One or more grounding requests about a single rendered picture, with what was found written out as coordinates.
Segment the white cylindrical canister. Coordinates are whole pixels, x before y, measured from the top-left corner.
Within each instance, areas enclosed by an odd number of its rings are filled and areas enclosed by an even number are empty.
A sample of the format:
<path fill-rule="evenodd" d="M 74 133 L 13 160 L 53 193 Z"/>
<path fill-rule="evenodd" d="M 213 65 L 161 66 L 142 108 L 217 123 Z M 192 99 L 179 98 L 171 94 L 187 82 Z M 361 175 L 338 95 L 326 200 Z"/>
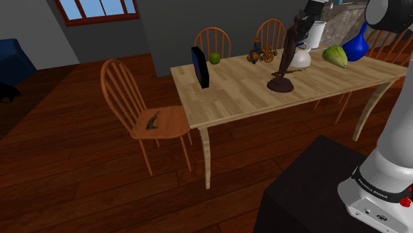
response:
<path fill-rule="evenodd" d="M 314 22 L 314 24 L 312 25 L 311 29 L 308 32 L 308 37 L 305 40 L 309 48 L 315 49 L 319 46 L 325 26 L 326 26 L 325 21 Z"/>

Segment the grey stone counter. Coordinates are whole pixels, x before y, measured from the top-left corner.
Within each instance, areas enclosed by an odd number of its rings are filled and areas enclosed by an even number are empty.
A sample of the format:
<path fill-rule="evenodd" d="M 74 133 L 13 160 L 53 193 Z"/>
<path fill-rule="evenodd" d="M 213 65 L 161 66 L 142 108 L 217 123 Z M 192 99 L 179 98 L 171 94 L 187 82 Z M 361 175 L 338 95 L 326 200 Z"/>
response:
<path fill-rule="evenodd" d="M 320 45 L 342 45 L 357 34 L 363 24 L 363 14 L 368 0 L 329 0 L 322 11 L 321 21 L 325 21 Z"/>

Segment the white teapot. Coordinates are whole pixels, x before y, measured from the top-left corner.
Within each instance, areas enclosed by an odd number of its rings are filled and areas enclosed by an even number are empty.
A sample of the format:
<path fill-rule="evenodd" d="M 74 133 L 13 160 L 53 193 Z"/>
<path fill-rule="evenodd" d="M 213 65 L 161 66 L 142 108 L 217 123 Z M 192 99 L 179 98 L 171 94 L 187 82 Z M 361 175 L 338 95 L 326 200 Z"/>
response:
<path fill-rule="evenodd" d="M 303 50 L 295 50 L 293 59 L 290 63 L 291 67 L 294 68 L 306 68 L 310 66 L 311 63 L 311 57 L 310 57 L 310 50 L 311 48 L 308 47 L 308 44 L 305 42 L 302 42 L 304 45 Z"/>

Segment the green ribbed squash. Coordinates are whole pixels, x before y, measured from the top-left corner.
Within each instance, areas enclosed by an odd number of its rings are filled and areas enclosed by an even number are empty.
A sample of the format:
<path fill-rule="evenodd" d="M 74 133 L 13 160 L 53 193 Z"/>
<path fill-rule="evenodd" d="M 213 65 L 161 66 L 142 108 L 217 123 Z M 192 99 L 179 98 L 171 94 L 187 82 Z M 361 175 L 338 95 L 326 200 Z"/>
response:
<path fill-rule="evenodd" d="M 322 58 L 338 66 L 340 68 L 346 69 L 348 67 L 348 60 L 344 49 L 341 46 L 333 45 L 327 49 L 322 54 Z"/>

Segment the orange wooden spindle chair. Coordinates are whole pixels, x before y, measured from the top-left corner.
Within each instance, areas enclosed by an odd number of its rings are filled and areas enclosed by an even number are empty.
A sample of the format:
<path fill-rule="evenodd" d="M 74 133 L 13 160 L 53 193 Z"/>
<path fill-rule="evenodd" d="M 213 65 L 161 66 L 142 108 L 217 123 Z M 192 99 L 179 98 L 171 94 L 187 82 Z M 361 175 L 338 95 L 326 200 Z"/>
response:
<path fill-rule="evenodd" d="M 183 139 L 184 135 L 190 135 L 190 128 L 182 106 L 147 108 L 134 76 L 119 60 L 107 60 L 101 68 L 100 78 L 101 89 L 108 106 L 130 136 L 139 141 L 150 173 L 152 169 L 143 144 L 144 140 L 153 140 L 159 145 L 160 140 L 180 139 L 187 166 L 191 168 Z M 154 125 L 158 128 L 146 130 L 147 121 L 157 111 L 160 113 Z"/>
<path fill-rule="evenodd" d="M 195 37 L 193 46 L 198 46 L 206 60 L 211 53 L 219 53 L 221 58 L 231 56 L 232 44 L 228 34 L 221 28 L 210 26 L 202 29 Z"/>
<path fill-rule="evenodd" d="M 271 46 L 272 49 L 281 49 L 285 44 L 285 27 L 278 19 L 268 19 L 258 28 L 255 37 L 262 46 Z"/>
<path fill-rule="evenodd" d="M 388 63 L 393 63 L 408 67 L 408 57 L 413 51 L 413 36 L 411 31 L 402 32 L 400 35 L 390 41 L 391 32 L 372 32 L 367 39 L 368 42 L 373 42 L 372 49 L 366 53 L 366 56 L 374 58 L 376 60 L 382 60 Z M 321 128 L 330 124 L 337 124 L 340 121 L 340 117 L 344 114 L 344 120 L 355 118 L 355 110 L 357 113 L 361 113 L 362 106 L 367 103 L 367 95 L 372 94 L 378 86 L 368 87 L 353 91 L 351 93 L 341 94 L 339 104 L 342 104 L 339 110 L 338 116 L 333 120 L 333 110 L 337 110 L 337 107 L 333 107 L 332 101 L 325 103 L 322 100 L 321 110 L 322 112 L 317 115 L 317 118 L 306 121 L 306 124 L 311 128 Z"/>

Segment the blue vase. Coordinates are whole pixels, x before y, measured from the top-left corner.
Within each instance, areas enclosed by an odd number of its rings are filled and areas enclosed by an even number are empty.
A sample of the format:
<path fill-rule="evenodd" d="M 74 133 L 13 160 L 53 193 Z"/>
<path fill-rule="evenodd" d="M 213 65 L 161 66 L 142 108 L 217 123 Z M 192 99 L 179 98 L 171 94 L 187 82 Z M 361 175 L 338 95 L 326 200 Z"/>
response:
<path fill-rule="evenodd" d="M 358 61 L 367 53 L 369 45 L 364 38 L 366 28 L 367 23 L 364 22 L 358 35 L 342 46 L 349 62 Z"/>

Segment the orange wheeled toy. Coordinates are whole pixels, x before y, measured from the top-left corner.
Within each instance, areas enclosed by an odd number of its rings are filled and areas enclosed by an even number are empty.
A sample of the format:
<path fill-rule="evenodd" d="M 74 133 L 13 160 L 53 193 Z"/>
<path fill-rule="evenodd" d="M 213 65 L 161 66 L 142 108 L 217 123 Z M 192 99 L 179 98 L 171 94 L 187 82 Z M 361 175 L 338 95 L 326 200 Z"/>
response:
<path fill-rule="evenodd" d="M 270 45 L 261 45 L 259 38 L 254 38 L 253 49 L 250 50 L 247 60 L 253 64 L 257 61 L 270 63 L 273 61 L 274 57 L 277 55 L 277 51 L 272 49 Z"/>

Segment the dark brown figure statue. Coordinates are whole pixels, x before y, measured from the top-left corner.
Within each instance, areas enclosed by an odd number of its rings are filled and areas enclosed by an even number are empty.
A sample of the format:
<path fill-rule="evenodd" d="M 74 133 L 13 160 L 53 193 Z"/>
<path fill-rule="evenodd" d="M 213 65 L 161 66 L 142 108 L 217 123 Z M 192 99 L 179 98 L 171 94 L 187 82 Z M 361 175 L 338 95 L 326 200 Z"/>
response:
<path fill-rule="evenodd" d="M 297 45 L 297 43 L 295 42 L 295 36 L 297 35 L 298 24 L 300 20 L 305 16 L 305 12 L 303 10 L 300 10 L 298 15 L 294 17 L 293 26 L 291 26 L 287 31 L 279 70 L 275 73 L 272 73 L 275 78 L 267 83 L 267 87 L 272 91 L 278 93 L 288 93 L 294 89 L 291 81 L 287 78 L 284 78 L 284 75 L 287 72 L 287 68 L 289 67 L 295 54 L 295 48 Z"/>

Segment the light wooden table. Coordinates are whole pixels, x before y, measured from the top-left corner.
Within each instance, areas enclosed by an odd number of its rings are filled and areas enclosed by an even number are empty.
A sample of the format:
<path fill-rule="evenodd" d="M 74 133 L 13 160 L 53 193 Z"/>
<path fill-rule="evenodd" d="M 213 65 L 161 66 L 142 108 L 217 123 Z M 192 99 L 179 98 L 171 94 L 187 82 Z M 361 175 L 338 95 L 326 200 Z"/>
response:
<path fill-rule="evenodd" d="M 210 186 L 210 140 L 208 128 L 318 101 L 327 97 L 375 87 L 376 90 L 359 117 L 353 140 L 358 140 L 364 124 L 375 105 L 389 87 L 408 69 L 389 62 L 362 57 L 343 69 L 323 60 L 324 48 L 310 52 L 311 64 L 286 76 L 294 89 L 290 93 L 276 93 L 267 88 L 276 65 L 252 64 L 245 56 L 224 58 L 217 65 L 209 64 L 209 87 L 201 88 L 193 65 L 177 66 L 171 74 L 183 105 L 190 128 L 198 129 L 203 143 L 205 186 Z"/>

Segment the black box with colourful face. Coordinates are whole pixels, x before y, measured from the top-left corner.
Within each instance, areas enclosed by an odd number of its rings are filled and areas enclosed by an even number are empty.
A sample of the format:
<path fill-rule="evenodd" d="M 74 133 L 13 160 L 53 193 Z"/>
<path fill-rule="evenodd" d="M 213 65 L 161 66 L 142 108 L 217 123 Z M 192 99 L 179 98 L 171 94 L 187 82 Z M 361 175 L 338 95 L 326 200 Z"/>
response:
<path fill-rule="evenodd" d="M 201 88 L 209 87 L 209 73 L 207 68 L 207 61 L 205 60 L 205 54 L 198 46 L 191 48 L 192 60 L 195 69 L 195 74 L 201 85 Z"/>

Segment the black robot stand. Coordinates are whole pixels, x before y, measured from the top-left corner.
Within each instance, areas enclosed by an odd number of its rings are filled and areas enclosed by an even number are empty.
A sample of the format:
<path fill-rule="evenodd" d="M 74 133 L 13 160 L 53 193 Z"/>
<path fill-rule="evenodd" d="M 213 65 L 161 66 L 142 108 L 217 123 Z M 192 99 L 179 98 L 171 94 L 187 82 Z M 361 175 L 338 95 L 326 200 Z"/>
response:
<path fill-rule="evenodd" d="M 338 195 L 365 158 L 317 137 L 263 192 L 253 233 L 380 233 L 352 217 Z"/>

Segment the olive green curved tool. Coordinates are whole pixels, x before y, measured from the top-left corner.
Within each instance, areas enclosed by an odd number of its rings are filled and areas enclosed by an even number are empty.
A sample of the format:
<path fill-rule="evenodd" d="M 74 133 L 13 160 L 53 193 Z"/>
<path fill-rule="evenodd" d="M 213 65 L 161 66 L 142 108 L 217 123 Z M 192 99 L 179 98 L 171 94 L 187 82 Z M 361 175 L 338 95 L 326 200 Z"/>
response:
<path fill-rule="evenodd" d="M 160 113 L 160 112 L 157 111 L 157 112 L 153 115 L 153 117 L 150 118 L 150 119 L 147 121 L 146 130 L 153 130 L 153 129 L 157 129 L 157 128 L 158 128 L 157 126 L 154 125 L 154 122 L 155 122 L 155 120 L 157 119 L 159 113 Z"/>

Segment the red framed window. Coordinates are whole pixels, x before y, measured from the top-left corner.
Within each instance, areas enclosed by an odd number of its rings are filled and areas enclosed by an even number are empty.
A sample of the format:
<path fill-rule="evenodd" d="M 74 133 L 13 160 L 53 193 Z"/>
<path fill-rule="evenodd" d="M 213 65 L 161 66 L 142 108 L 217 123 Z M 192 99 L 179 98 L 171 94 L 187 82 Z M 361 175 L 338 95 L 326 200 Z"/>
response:
<path fill-rule="evenodd" d="M 139 19 L 135 0 L 54 0 L 66 26 Z"/>

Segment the blue sofa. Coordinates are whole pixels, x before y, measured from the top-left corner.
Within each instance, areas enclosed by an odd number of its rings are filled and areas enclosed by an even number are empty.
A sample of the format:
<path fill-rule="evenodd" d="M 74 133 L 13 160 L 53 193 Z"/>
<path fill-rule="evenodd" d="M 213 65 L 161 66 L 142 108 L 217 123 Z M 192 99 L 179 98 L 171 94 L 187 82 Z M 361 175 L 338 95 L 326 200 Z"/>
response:
<path fill-rule="evenodd" d="M 15 86 L 36 71 L 17 39 L 0 39 L 0 82 Z"/>

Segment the black object on floor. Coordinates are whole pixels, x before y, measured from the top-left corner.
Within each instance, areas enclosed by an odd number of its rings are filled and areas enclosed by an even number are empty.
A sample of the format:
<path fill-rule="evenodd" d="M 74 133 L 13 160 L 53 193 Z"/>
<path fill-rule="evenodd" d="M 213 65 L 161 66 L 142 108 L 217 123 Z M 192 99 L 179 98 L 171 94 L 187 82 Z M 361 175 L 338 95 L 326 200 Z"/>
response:
<path fill-rule="evenodd" d="M 21 92 L 13 86 L 0 82 L 0 103 L 12 103 L 15 97 L 20 97 Z"/>

